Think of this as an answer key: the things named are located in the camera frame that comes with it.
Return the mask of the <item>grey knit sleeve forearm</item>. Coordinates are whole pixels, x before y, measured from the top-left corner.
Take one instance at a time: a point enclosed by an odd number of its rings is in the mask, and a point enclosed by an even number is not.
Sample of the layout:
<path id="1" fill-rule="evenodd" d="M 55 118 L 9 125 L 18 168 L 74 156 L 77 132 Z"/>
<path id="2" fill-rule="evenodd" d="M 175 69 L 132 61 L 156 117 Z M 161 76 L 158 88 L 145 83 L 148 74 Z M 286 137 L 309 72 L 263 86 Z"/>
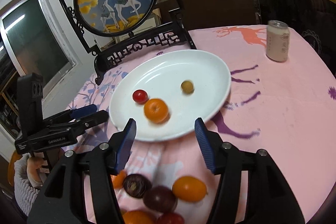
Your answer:
<path id="1" fill-rule="evenodd" d="M 14 163 L 14 196 L 23 213 L 28 216 L 40 190 L 33 188 L 27 175 L 28 154 Z"/>

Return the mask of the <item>person's left hand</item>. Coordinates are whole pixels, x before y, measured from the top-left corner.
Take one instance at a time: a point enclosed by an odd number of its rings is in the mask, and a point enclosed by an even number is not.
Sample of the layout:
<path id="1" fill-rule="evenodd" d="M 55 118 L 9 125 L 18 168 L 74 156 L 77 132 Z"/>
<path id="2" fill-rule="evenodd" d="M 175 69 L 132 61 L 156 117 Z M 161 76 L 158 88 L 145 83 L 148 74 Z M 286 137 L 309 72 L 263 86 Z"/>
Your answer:
<path id="1" fill-rule="evenodd" d="M 46 152 L 35 152 L 27 160 L 27 177 L 33 188 L 40 189 L 52 168 L 64 154 L 61 148 Z"/>

